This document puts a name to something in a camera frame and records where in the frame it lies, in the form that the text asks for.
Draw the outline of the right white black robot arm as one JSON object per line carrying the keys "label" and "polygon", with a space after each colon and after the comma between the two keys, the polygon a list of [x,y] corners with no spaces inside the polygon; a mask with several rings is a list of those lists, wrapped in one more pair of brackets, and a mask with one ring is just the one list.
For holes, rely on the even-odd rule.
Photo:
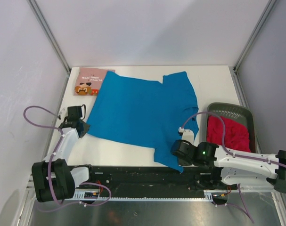
{"label": "right white black robot arm", "polygon": [[198,146],[186,140],[176,140],[171,148],[182,165],[217,167],[237,172],[210,175],[209,183],[215,189],[242,184],[253,187],[272,187],[286,194],[286,151],[277,154],[257,154],[236,150],[225,151],[221,145],[202,142]]}

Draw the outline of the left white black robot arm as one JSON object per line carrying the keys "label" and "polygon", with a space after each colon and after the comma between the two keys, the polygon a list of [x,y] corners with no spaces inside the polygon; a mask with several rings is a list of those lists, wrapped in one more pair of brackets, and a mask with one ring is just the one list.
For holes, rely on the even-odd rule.
{"label": "left white black robot arm", "polygon": [[96,183],[96,176],[87,167],[70,169],[66,163],[71,151],[89,130],[83,120],[86,105],[70,106],[67,116],[57,128],[61,136],[54,151],[41,162],[32,166],[32,177],[36,198],[39,202],[59,201],[72,198],[75,188],[82,184],[91,188]]}

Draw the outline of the blue t shirt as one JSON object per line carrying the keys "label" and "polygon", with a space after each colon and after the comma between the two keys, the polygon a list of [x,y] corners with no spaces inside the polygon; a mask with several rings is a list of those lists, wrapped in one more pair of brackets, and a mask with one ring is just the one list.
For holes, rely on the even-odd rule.
{"label": "blue t shirt", "polygon": [[119,143],[153,148],[154,161],[182,172],[171,154],[186,125],[194,134],[197,97],[186,72],[148,81],[108,72],[87,119],[89,135]]}

